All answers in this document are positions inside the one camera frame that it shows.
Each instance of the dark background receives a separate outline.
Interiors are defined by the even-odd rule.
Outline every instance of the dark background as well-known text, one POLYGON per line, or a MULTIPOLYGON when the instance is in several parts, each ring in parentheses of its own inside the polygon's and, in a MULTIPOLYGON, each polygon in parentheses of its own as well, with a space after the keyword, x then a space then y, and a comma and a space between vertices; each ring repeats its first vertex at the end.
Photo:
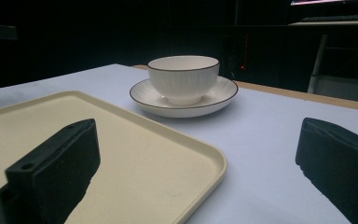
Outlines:
POLYGON ((220 60, 221 76, 306 91, 325 32, 331 33, 333 47, 321 72, 358 77, 358 29, 287 24, 339 13, 356 14, 358 5, 290 7, 287 0, 0 0, 0 24, 16 26, 19 36, 16 41, 0 40, 0 87, 111 63, 132 66, 169 55, 200 54, 220 60))

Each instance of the saucer rim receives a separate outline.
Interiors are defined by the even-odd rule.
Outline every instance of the saucer rim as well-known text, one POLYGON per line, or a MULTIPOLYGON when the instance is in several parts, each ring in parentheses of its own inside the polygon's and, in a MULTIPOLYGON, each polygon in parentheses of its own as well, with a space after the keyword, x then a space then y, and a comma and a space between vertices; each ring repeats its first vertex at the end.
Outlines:
POLYGON ((136 83, 135 85, 133 85, 133 86, 131 87, 131 89, 130 89, 130 97, 132 98, 133 101, 135 101, 135 102, 137 102, 137 103, 139 103, 139 104, 141 104, 141 105, 151 106, 151 107, 155 107, 155 108, 170 109, 170 110, 188 110, 188 109, 197 109, 197 108, 203 108, 203 107, 208 107, 208 106, 213 106, 213 105, 219 105, 219 104, 222 104, 222 103, 224 103, 224 102, 226 102, 226 101, 229 101, 231 98, 233 98, 235 95, 237 95, 238 90, 239 90, 239 87, 238 87, 237 83, 235 83, 233 80, 230 80, 230 79, 228 79, 228 78, 226 78, 226 77, 220 77, 220 76, 219 76, 219 78, 222 78, 224 81, 232 82, 232 83, 235 85, 236 90, 235 90, 235 92, 234 92, 232 95, 230 95, 227 99, 222 100, 222 101, 218 101, 218 102, 213 103, 213 104, 208 104, 208 105, 196 105, 197 103, 195 103, 194 106, 191 106, 191 105, 190 105, 190 106, 187 106, 187 107, 166 107, 166 106, 159 106, 159 105, 150 105, 150 104, 146 104, 146 103, 143 103, 143 102, 140 102, 140 101, 136 100, 136 99, 132 96, 132 94, 131 94, 132 90, 133 90, 135 87, 137 87, 138 85, 140 85, 141 83, 146 82, 147 80, 150 80, 150 78, 144 79, 144 80, 142 80, 142 81, 136 83))

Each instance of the table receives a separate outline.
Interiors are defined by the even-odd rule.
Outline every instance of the table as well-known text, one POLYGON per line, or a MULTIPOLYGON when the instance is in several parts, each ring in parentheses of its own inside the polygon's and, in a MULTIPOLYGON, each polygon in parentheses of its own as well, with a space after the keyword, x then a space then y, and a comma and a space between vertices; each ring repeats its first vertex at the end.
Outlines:
POLYGON ((0 89, 0 107, 61 91, 83 91, 223 150, 227 175, 187 223, 349 223, 295 163, 303 118, 358 133, 358 103, 239 83, 230 105, 207 116, 148 114, 129 95, 147 71, 111 64, 0 89))

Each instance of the cup rim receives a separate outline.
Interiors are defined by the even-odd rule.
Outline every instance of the cup rim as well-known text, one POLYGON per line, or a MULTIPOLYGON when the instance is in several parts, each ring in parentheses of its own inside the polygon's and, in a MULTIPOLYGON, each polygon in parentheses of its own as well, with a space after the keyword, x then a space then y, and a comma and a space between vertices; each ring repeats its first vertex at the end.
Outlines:
POLYGON ((158 71, 169 71, 169 72, 184 72, 184 71, 197 71, 197 70, 202 70, 202 69, 207 69, 207 68, 212 68, 215 67, 217 65, 220 64, 220 61, 213 58, 213 57, 209 57, 209 56, 201 56, 201 55, 177 55, 177 56, 169 56, 169 57, 163 57, 163 58, 157 58, 155 60, 150 61, 147 64, 147 67, 149 69, 153 69, 153 70, 158 70, 158 71), (207 58, 207 59, 214 59, 216 60, 216 63, 210 66, 205 66, 205 67, 200 67, 200 68, 191 68, 191 69, 163 69, 163 68, 157 68, 157 67, 153 67, 152 65, 150 65, 153 62, 159 61, 159 60, 166 60, 166 59, 170 59, 170 58, 184 58, 184 57, 195 57, 195 58, 207 58))

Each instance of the keyboard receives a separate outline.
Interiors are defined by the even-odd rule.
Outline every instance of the keyboard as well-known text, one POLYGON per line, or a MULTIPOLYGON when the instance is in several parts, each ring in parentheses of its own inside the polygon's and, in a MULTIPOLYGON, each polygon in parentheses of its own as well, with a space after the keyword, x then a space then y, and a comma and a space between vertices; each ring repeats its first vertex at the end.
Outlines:
POLYGON ((358 21, 358 15, 306 17, 302 19, 300 22, 319 22, 319 21, 358 21))

